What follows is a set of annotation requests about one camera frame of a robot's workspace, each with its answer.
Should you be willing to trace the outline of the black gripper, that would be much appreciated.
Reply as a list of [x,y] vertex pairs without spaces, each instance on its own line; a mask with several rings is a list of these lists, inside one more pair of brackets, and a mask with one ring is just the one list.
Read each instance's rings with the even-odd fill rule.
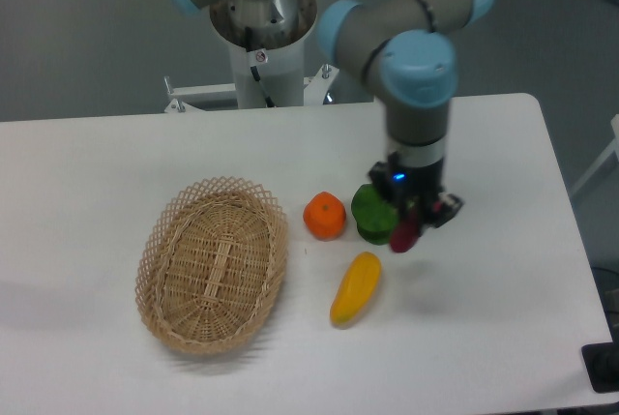
[[422,167],[404,166],[398,153],[372,166],[369,180],[382,199],[397,210],[397,227],[408,223],[412,209],[417,211],[422,233],[443,226],[458,214],[463,199],[442,192],[443,166],[443,159]]

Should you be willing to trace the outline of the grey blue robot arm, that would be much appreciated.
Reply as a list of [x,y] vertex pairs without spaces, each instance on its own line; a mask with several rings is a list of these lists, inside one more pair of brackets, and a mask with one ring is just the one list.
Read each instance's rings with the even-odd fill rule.
[[421,234],[460,210],[444,190],[443,164],[457,60],[449,34],[494,0],[389,0],[368,7],[340,0],[318,11],[315,0],[173,0],[207,11],[229,45],[238,106],[299,105],[307,35],[328,63],[349,74],[385,107],[388,147],[369,171],[381,198],[398,213],[397,234]]

